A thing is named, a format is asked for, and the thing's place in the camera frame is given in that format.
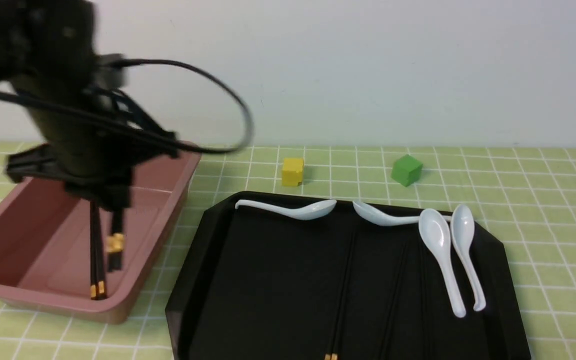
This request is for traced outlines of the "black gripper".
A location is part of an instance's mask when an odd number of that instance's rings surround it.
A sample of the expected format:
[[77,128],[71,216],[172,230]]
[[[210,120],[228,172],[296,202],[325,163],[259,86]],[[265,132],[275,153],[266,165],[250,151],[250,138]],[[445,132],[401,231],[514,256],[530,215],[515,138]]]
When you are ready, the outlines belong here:
[[14,182],[37,178],[62,182],[67,192],[111,212],[110,225],[123,226],[131,207],[134,168],[160,155],[178,157],[163,140],[176,134],[160,127],[120,89],[100,83],[73,86],[21,75],[13,79],[21,101],[45,143],[7,158]]

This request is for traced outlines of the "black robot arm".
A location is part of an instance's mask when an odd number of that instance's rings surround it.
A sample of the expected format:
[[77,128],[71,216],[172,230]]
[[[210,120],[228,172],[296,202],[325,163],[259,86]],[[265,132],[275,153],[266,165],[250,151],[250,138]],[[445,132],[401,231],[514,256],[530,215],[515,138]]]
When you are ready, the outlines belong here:
[[0,0],[0,100],[28,111],[45,143],[9,155],[6,174],[61,182],[121,223],[134,168],[178,157],[162,129],[121,91],[123,57],[94,50],[88,0]]

